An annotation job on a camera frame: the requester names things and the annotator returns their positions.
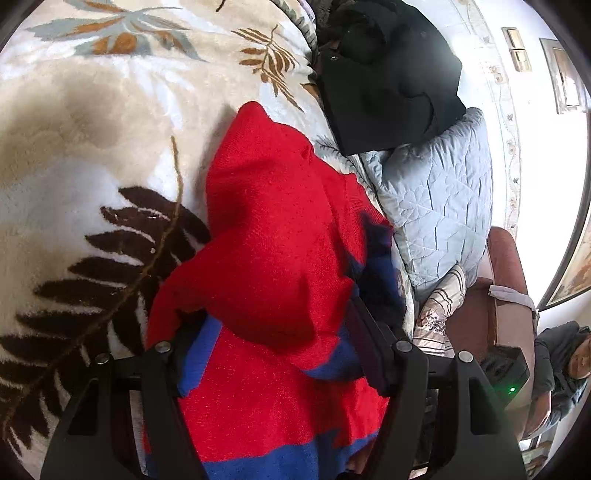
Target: man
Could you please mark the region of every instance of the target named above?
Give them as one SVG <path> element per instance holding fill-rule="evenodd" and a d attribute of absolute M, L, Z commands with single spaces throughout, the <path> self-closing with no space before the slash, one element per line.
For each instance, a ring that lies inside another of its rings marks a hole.
<path fill-rule="evenodd" d="M 568 322 L 544 330 L 535 340 L 530 415 L 523 438 L 542 434 L 579 402 L 591 374 L 591 330 Z"/>

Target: gray strap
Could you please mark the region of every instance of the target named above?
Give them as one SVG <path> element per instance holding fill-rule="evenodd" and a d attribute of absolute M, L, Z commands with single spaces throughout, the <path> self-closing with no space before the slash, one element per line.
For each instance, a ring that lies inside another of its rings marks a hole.
<path fill-rule="evenodd" d="M 518 291 L 513 290 L 513 288 L 502 287 L 500 285 L 491 285 L 488 290 L 488 294 L 497 300 L 518 303 L 519 305 L 528 307 L 532 312 L 535 312 L 534 301 L 528 295 L 519 293 Z"/>

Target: picture frame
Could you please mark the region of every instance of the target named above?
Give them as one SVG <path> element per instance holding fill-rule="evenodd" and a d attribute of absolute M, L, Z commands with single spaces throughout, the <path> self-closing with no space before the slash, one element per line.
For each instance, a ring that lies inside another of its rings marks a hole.
<path fill-rule="evenodd" d="M 566 50 L 558 40 L 541 38 L 540 42 L 552 78 L 556 112 L 586 112 L 587 90 Z"/>
<path fill-rule="evenodd" d="M 589 112 L 587 125 L 591 127 Z M 538 303 L 540 311 L 555 307 L 591 290 L 591 134 L 589 142 L 583 196 L 577 220 L 562 262 Z"/>

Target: floral wall border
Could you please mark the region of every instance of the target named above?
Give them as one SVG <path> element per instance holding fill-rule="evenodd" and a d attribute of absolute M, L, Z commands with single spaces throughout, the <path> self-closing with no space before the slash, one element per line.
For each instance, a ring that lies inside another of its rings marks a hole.
<path fill-rule="evenodd" d="M 517 116 L 511 95 L 509 78 L 492 33 L 474 0 L 450 0 L 468 29 L 480 40 L 479 59 L 486 81 L 495 101 L 504 145 L 506 204 L 505 224 L 513 238 L 517 238 L 517 222 L 521 205 L 521 144 Z"/>

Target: quilted fabric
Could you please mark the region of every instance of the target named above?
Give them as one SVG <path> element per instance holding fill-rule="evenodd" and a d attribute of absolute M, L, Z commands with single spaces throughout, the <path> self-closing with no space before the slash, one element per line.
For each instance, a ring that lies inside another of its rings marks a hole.
<path fill-rule="evenodd" d="M 416 299 L 423 303 L 459 262 L 476 281 L 492 218 L 492 161 L 482 111 L 469 108 L 439 137 L 361 155 L 379 202 L 395 225 Z"/>

